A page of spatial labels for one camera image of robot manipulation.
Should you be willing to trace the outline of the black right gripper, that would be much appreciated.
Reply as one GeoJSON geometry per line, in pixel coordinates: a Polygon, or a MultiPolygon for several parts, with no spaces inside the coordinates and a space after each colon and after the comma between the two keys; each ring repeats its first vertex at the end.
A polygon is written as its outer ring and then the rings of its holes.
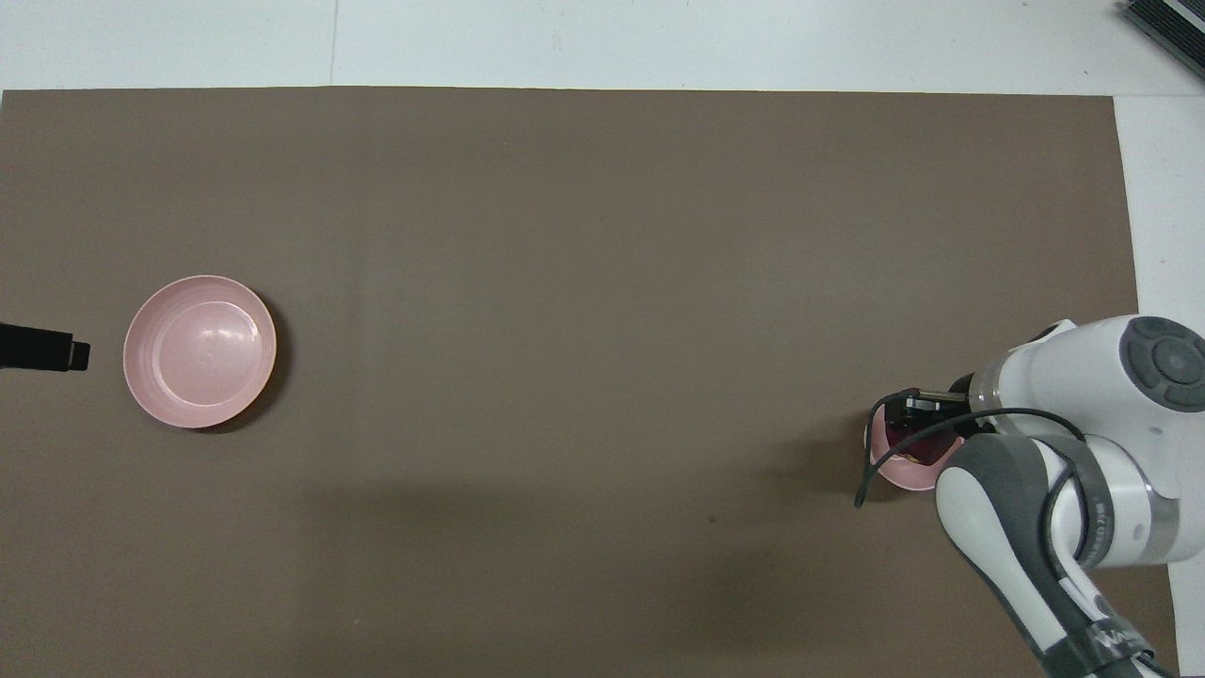
{"type": "Polygon", "coordinates": [[[897,454],[947,454],[962,437],[954,428],[945,426],[937,419],[952,419],[972,412],[972,387],[975,373],[963,375],[953,381],[946,393],[911,393],[903,399],[903,415],[888,420],[888,447],[897,454]],[[931,430],[923,438],[904,444],[912,435],[931,430]]]}

